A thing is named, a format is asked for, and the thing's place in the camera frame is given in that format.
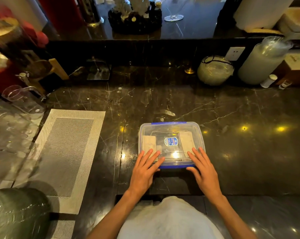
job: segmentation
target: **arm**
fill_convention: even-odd
[[[150,149],[145,156],[143,156],[144,151],[138,155],[128,190],[114,208],[96,225],[87,239],[115,239],[117,237],[124,221],[152,184],[153,174],[159,171],[158,168],[164,161],[164,157],[162,157],[152,165],[160,151],[149,158],[152,152],[153,150]]]
[[[255,233],[244,223],[226,197],[222,195],[214,166],[204,150],[202,148],[199,148],[199,150],[201,154],[195,148],[192,148],[195,156],[190,152],[188,152],[188,155],[200,172],[193,167],[188,167],[187,170],[194,174],[202,192],[219,211],[231,237],[233,239],[256,239]]]

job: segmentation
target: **hand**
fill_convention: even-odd
[[[139,201],[144,193],[150,188],[153,181],[153,174],[156,171],[160,171],[159,167],[164,161],[164,157],[162,157],[152,165],[154,160],[160,155],[160,151],[157,151],[149,158],[152,152],[153,149],[150,149],[147,154],[144,155],[144,151],[142,151],[138,155],[132,171],[130,186],[127,191],[136,199],[136,202]]]
[[[190,152],[188,152],[188,155],[199,169],[200,173],[194,167],[187,167],[187,170],[194,174],[196,182],[202,192],[205,194],[208,200],[215,205],[217,202],[223,199],[217,173],[204,150],[202,148],[199,148],[199,150],[201,154],[195,148],[192,148],[195,156]]]

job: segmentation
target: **electrical outlet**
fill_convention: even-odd
[[[230,47],[230,49],[226,53],[225,59],[229,61],[238,60],[241,54],[243,53],[244,49],[245,47]]]

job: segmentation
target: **container label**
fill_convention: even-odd
[[[176,146],[178,144],[178,139],[176,137],[165,138],[164,143],[166,146]]]

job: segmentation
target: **forearm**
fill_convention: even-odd
[[[114,208],[96,225],[87,239],[115,239],[138,199],[126,191]]]
[[[233,239],[256,239],[256,234],[245,224],[235,212],[225,196],[215,204],[229,233]]]

